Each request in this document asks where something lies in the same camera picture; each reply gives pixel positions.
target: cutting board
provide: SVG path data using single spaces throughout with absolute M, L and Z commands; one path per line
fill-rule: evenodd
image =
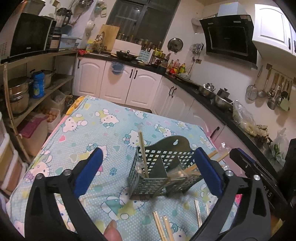
M 119 32 L 119 27 L 103 24 L 99 34 L 105 32 L 105 37 L 103 40 L 103 45 L 107 47 L 107 51 L 111 51 L 113 49 L 113 45 L 115 43 L 116 36 Z

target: wooden shelf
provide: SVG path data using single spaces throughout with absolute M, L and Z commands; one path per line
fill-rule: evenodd
M 30 98 L 29 100 L 29 108 L 26 112 L 19 115 L 18 117 L 14 117 L 14 126 L 17 127 L 24 118 L 37 106 L 39 105 L 46 97 L 48 97 L 50 94 L 52 94 L 55 90 L 63 86 L 65 83 L 69 82 L 74 78 L 73 75 L 66 75 L 66 74 L 55 74 L 52 77 L 52 85 L 45 89 L 45 95 L 40 99 L 33 99 Z
M 58 56 L 58 55 L 66 55 L 66 54 L 72 54 L 72 53 L 77 53 L 77 50 L 62 50 L 62 51 L 55 52 L 55 53 L 38 54 L 38 55 L 22 58 L 22 59 L 13 61 L 11 63 L 8 63 L 7 67 L 8 67 L 8 69 L 11 69 L 11 68 L 19 66 L 21 64 L 25 64 L 27 62 L 38 60 L 41 58 L 48 58 L 48 57 L 54 57 L 54 56 Z

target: range hood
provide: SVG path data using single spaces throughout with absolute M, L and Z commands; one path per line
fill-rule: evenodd
M 221 56 L 257 69 L 257 49 L 252 42 L 250 15 L 219 15 L 200 20 L 208 55 Z

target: hello kitty tablecloth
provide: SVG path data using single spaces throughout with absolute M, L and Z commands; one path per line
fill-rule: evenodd
M 152 211 L 157 210 L 160 215 L 169 217 L 175 241 L 189 240 L 197 231 L 194 199 L 198 199 L 205 220 L 203 204 L 207 203 L 213 208 L 217 198 L 201 180 L 185 195 L 129 200 L 127 176 L 139 145 L 139 128 L 143 132 L 145 145 L 152 145 L 171 135 L 181 135 L 189 140 L 192 149 L 202 147 L 207 154 L 215 149 L 199 126 L 86 96 L 47 140 L 13 192 L 7 211 L 14 226 L 24 235 L 28 195 L 38 173 L 46 177 L 60 175 L 65 169 L 73 169 L 80 160 L 88 158 L 94 148 L 99 147 L 104 154 L 102 166 L 87 193 L 79 198 L 98 229 L 104 232 L 114 219 L 123 240 L 160 240 L 152 215 Z M 60 195 L 56 195 L 56 200 L 67 228 L 75 231 Z M 237 204 L 234 203 L 222 231 L 230 227 L 236 210 Z

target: kettle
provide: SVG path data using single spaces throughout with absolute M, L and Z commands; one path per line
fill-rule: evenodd
M 228 93 L 227 90 L 228 89 L 225 89 L 224 88 L 224 90 L 223 90 L 223 89 L 220 88 L 220 90 L 218 90 L 217 95 L 220 96 L 221 98 L 228 98 L 228 96 L 230 95 L 230 93 Z
M 212 83 L 204 84 L 204 88 L 207 89 L 207 90 L 210 90 L 210 91 L 214 91 L 215 90 L 215 87 L 213 86 Z

